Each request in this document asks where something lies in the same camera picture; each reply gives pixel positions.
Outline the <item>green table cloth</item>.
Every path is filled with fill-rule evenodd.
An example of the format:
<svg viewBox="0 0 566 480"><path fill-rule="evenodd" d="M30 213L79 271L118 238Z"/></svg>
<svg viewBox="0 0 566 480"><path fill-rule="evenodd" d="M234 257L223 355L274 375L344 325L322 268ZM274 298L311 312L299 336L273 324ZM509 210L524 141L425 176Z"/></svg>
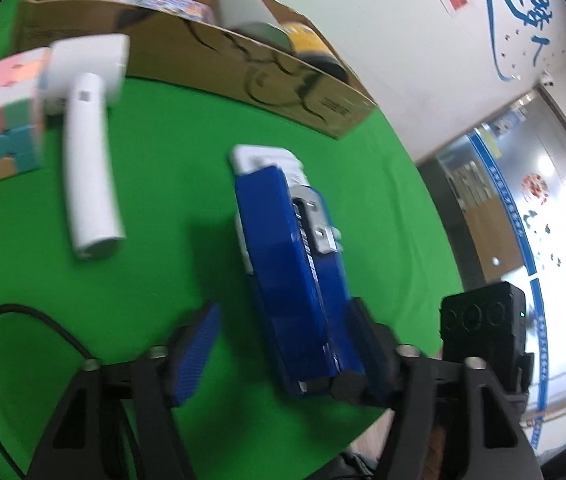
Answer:
<svg viewBox="0 0 566 480"><path fill-rule="evenodd" d="M304 478L377 416L277 388L235 234L233 146L293 152L341 230L351 292L402 340L440 350L440 301L461 281L431 197L382 114L333 140L219 96L127 81L109 117L126 240L100 261L71 249L61 137L52 124L42 168L0 182L0 304L42 310L94 356L120 362L217 301L221 334L195 396L176 412L199 478Z"/></svg>

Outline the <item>yellow tape roll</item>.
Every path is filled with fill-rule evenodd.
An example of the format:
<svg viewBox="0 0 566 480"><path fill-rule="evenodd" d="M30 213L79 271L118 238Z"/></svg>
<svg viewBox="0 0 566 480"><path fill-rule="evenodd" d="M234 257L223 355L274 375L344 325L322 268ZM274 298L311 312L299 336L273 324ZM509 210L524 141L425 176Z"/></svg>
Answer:
<svg viewBox="0 0 566 480"><path fill-rule="evenodd" d="M289 36L297 58L344 84L349 83L348 73L341 61L311 27L300 22L284 22L281 26Z"/></svg>

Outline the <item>white handheld fan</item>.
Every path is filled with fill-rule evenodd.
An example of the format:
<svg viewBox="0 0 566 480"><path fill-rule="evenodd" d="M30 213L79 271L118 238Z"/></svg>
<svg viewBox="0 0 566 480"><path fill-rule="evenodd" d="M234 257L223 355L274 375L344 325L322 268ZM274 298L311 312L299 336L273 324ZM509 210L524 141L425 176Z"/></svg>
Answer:
<svg viewBox="0 0 566 480"><path fill-rule="evenodd" d="M107 110L120 97L130 52L123 34L57 40L42 76L45 114L62 115L62 176L70 240L83 260L126 238L110 162Z"/></svg>

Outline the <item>pastel puzzle cube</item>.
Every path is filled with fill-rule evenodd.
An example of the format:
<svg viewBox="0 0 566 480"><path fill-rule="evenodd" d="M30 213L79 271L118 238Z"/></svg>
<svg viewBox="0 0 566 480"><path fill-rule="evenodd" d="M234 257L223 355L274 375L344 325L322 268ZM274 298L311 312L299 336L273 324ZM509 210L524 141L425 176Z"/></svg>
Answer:
<svg viewBox="0 0 566 480"><path fill-rule="evenodd" d="M49 56L43 47L0 60L0 181L42 165L40 80Z"/></svg>

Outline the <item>brown cardboard box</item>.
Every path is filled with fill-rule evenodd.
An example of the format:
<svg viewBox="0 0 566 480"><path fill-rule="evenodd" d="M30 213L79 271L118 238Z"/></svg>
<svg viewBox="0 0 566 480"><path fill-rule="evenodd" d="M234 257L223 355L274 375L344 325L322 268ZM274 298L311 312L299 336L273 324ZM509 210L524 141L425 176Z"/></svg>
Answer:
<svg viewBox="0 0 566 480"><path fill-rule="evenodd" d="M377 107L355 73L340 81L237 32L116 0L17 0L10 47L25 51L112 32L130 39L132 77L225 96L332 138L345 136Z"/></svg>

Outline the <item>blue stapler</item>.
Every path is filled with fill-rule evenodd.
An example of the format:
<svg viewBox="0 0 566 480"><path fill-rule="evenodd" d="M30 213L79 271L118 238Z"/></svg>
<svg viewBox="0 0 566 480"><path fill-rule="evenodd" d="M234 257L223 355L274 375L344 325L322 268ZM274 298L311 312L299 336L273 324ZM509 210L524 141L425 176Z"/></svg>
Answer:
<svg viewBox="0 0 566 480"><path fill-rule="evenodd" d="M346 326L351 296L323 196L289 185L282 169L269 166L236 177L235 198L257 315L286 392L302 398L362 388Z"/></svg>

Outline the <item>colourful booklet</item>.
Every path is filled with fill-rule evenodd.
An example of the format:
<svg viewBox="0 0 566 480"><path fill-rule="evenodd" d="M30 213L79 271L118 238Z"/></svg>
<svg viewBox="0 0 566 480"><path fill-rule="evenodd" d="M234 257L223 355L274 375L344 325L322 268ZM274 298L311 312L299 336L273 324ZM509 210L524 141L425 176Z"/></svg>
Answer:
<svg viewBox="0 0 566 480"><path fill-rule="evenodd" d="M139 8L161 11L189 20L213 24L215 18L210 6L195 0L112 0Z"/></svg>

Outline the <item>grey tape roll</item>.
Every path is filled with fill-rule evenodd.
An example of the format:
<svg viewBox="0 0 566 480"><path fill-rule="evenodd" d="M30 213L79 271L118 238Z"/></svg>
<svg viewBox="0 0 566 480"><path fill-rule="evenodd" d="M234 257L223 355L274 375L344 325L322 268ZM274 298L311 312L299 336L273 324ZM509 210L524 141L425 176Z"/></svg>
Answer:
<svg viewBox="0 0 566 480"><path fill-rule="evenodd" d="M292 41L262 0L213 0L210 3L219 27L291 53Z"/></svg>

